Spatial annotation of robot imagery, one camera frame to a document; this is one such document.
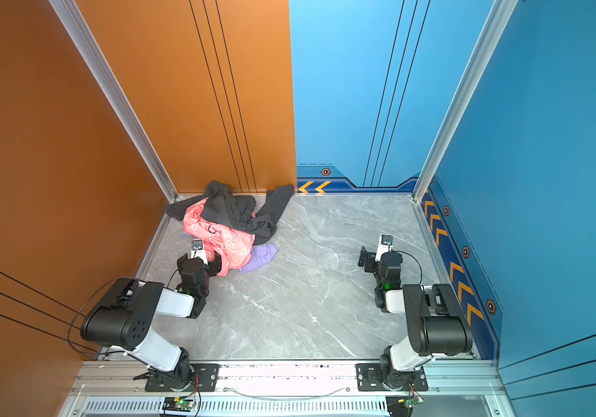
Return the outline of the pink patterned cloth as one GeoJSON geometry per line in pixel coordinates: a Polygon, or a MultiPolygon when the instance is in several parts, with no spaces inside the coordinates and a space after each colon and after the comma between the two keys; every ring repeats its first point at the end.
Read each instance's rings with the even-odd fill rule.
{"type": "Polygon", "coordinates": [[[241,269],[249,263],[255,236],[205,220],[202,213],[206,202],[207,199],[201,200],[186,210],[183,230],[203,241],[209,261],[213,261],[216,255],[221,257],[221,270],[217,275],[223,277],[231,269],[241,269]]]}

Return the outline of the purple cloth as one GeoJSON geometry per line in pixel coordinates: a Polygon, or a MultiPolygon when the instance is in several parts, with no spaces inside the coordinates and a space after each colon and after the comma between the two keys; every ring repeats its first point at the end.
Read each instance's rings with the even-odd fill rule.
{"type": "Polygon", "coordinates": [[[273,261],[279,253],[279,248],[272,243],[254,246],[249,262],[240,269],[241,273],[247,273],[260,269],[273,261]]]}

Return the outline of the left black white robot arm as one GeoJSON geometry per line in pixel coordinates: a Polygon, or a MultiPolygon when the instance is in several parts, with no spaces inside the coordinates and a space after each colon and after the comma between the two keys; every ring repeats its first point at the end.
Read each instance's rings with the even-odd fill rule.
{"type": "Polygon", "coordinates": [[[192,366],[189,352],[169,342],[153,328],[155,316],[195,320],[209,296],[209,279],[221,272],[219,254],[186,254],[177,261],[181,283],[118,278],[94,305],[81,326],[81,337],[105,348],[117,348],[148,368],[136,377],[146,390],[196,392],[202,377],[192,366]]]}

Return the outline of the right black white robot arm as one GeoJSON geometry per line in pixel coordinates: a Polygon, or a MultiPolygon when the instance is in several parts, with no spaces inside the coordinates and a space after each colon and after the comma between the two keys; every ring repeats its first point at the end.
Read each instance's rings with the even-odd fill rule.
{"type": "Polygon", "coordinates": [[[358,388],[372,391],[426,391],[424,367],[431,361],[472,351],[473,334],[449,284],[425,286],[401,281],[403,254],[360,250],[358,265],[374,275],[376,307],[406,321],[406,336],[388,346],[377,363],[356,366],[358,388]]]}

